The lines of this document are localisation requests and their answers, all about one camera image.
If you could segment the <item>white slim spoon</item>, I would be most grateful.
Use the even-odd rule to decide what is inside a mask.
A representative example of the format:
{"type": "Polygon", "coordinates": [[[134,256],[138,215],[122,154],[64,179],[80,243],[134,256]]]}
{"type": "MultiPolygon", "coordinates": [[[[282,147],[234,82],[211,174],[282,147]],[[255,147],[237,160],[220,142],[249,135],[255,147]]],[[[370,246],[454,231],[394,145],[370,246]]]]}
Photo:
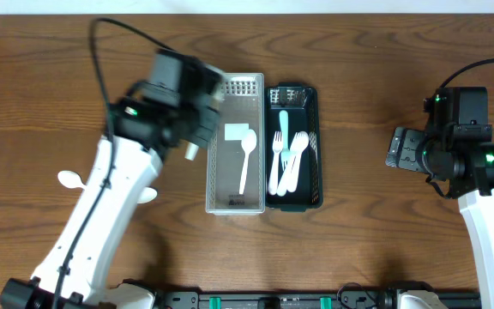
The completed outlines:
{"type": "Polygon", "coordinates": [[[256,133],[252,129],[248,129],[245,132],[244,138],[241,141],[241,147],[244,151],[244,163],[242,166],[242,172],[240,176],[239,190],[238,193],[240,195],[244,194],[244,188],[246,184],[246,178],[248,173],[248,165],[250,153],[256,148],[257,137],[256,133]]]}
{"type": "Polygon", "coordinates": [[[158,196],[158,192],[154,188],[145,187],[142,190],[137,202],[139,204],[149,203],[149,202],[153,201],[157,196],[158,196]]]}
{"type": "Polygon", "coordinates": [[[199,146],[190,142],[187,146],[184,158],[193,161],[196,158],[197,152],[199,150],[199,146]]]}
{"type": "Polygon", "coordinates": [[[57,174],[57,179],[60,184],[68,189],[82,189],[86,188],[82,182],[81,176],[76,172],[70,170],[62,170],[57,174]]]}

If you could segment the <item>clear plastic basket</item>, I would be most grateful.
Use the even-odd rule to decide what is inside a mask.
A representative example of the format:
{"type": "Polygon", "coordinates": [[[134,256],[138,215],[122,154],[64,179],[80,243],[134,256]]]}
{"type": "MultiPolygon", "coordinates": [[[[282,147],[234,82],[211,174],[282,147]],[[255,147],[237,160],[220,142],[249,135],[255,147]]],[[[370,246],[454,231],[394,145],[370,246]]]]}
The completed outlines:
{"type": "Polygon", "coordinates": [[[208,149],[206,212],[212,215],[259,215],[265,210],[264,74],[227,73],[220,123],[208,149]],[[245,132],[256,133],[244,194],[238,193],[245,132]]]}

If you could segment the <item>white fork straight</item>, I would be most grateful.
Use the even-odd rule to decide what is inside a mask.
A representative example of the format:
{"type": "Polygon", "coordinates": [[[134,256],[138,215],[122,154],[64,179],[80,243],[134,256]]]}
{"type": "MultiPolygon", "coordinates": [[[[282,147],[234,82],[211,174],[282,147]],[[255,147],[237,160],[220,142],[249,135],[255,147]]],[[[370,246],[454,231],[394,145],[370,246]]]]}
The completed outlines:
{"type": "Polygon", "coordinates": [[[273,160],[268,180],[268,194],[275,195],[278,188],[279,158],[283,149],[283,137],[280,131],[274,133],[272,142],[273,160]]]}

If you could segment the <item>pale green fork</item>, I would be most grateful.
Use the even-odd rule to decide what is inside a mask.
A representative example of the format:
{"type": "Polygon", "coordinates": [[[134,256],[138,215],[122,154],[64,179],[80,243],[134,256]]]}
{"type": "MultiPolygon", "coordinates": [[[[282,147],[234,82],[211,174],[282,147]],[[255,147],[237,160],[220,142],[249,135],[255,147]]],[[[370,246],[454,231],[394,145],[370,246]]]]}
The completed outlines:
{"type": "Polygon", "coordinates": [[[289,116],[287,110],[281,110],[279,112],[279,121],[280,121],[280,131],[283,141],[283,149],[281,150],[280,158],[281,158],[282,170],[285,171],[290,157],[289,138],[288,138],[289,116]]]}

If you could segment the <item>white wide spoon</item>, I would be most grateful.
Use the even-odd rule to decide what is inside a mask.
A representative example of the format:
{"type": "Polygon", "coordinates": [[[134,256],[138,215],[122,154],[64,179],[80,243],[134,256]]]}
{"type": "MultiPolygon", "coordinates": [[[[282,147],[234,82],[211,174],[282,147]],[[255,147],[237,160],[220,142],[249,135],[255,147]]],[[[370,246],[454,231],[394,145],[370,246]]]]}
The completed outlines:
{"type": "Polygon", "coordinates": [[[298,186],[298,175],[300,162],[302,159],[302,153],[307,148],[309,143],[309,135],[306,131],[298,132],[292,141],[292,152],[293,152],[293,160],[292,160],[292,168],[290,171],[289,181],[287,183],[286,189],[289,192],[295,192],[298,186]]]}

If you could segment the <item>black plastic basket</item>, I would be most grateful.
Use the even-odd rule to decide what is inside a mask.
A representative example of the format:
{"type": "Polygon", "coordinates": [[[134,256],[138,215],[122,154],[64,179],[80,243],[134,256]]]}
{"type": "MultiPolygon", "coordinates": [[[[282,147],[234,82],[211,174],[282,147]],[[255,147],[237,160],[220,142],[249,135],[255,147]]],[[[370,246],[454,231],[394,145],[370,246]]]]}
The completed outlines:
{"type": "Polygon", "coordinates": [[[318,93],[300,82],[265,89],[266,205],[305,212],[323,204],[318,93]]]}

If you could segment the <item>white fork angled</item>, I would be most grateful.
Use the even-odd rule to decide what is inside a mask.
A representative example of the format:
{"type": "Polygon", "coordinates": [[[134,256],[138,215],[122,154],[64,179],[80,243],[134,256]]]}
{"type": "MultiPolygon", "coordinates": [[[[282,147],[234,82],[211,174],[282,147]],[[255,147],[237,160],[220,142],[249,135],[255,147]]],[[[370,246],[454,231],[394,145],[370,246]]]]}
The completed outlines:
{"type": "Polygon", "coordinates": [[[282,177],[280,179],[280,182],[278,184],[278,188],[277,188],[277,195],[279,197],[285,196],[285,194],[287,192],[287,188],[288,188],[289,183],[290,183],[291,178],[292,178],[292,171],[293,171],[293,168],[295,167],[295,164],[297,161],[297,156],[298,156],[297,152],[292,151],[292,150],[290,151],[290,157],[289,157],[289,161],[286,165],[286,170],[283,172],[282,177]]]}

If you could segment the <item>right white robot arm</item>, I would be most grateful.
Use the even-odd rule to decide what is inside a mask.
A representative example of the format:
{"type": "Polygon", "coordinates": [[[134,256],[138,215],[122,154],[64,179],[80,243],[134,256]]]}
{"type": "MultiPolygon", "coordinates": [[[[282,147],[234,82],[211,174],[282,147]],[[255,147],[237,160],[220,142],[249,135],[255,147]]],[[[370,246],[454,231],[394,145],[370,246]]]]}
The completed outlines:
{"type": "Polygon", "coordinates": [[[386,157],[389,167],[423,173],[440,197],[455,200],[467,226],[482,306],[494,308],[494,142],[481,126],[457,134],[395,129],[386,157]]]}

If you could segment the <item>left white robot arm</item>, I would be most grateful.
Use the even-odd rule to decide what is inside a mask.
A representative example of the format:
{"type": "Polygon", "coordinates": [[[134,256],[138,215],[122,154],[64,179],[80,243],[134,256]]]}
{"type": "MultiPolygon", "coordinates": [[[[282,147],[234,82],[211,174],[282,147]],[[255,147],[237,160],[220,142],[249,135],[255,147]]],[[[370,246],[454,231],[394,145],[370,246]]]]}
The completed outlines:
{"type": "Polygon", "coordinates": [[[214,136],[223,79],[211,66],[162,69],[110,105],[108,130],[63,232],[28,282],[7,281],[3,308],[155,307],[157,293],[138,282],[108,288],[108,271],[169,150],[185,140],[193,159],[214,136]]]}

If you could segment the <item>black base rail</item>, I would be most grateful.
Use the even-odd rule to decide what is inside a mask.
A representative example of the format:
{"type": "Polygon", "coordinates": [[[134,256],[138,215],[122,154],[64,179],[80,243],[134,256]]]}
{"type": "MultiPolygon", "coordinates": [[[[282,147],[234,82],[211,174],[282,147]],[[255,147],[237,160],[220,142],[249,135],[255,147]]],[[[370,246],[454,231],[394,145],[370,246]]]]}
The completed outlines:
{"type": "Polygon", "coordinates": [[[365,288],[349,282],[336,292],[205,293],[160,291],[138,281],[125,280],[110,289],[105,301],[116,308],[165,309],[479,309],[475,292],[439,291],[425,282],[399,282],[387,288],[365,288]]]}

